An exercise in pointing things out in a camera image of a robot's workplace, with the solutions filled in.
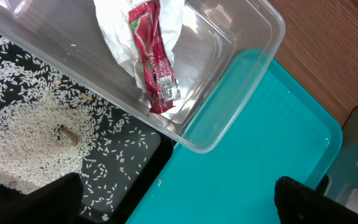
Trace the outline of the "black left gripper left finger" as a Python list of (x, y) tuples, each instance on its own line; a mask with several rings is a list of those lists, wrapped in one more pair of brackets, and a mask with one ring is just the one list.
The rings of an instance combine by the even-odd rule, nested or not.
[(0, 224), (75, 223), (82, 197), (80, 176), (72, 172), (2, 206)]

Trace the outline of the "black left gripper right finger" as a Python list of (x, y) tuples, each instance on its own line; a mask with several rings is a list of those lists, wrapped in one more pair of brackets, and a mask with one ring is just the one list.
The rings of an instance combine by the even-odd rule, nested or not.
[(281, 224), (358, 224), (358, 214), (288, 176), (275, 183)]

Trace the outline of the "red sauce packet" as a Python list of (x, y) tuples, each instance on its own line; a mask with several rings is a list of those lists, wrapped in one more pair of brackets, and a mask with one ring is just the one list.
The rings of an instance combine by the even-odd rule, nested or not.
[(162, 114), (180, 98), (172, 50), (181, 32), (183, 1), (144, 1), (129, 11), (129, 27), (144, 71), (150, 112)]

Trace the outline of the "white napkin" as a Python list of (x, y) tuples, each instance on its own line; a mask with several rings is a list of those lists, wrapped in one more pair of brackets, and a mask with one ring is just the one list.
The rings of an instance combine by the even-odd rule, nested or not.
[[(96, 18), (112, 56), (136, 86), (146, 92), (142, 62), (129, 25), (129, 12), (148, 0), (94, 0)], [(160, 0), (160, 30), (165, 52), (174, 62), (173, 48), (183, 24), (185, 0)]]

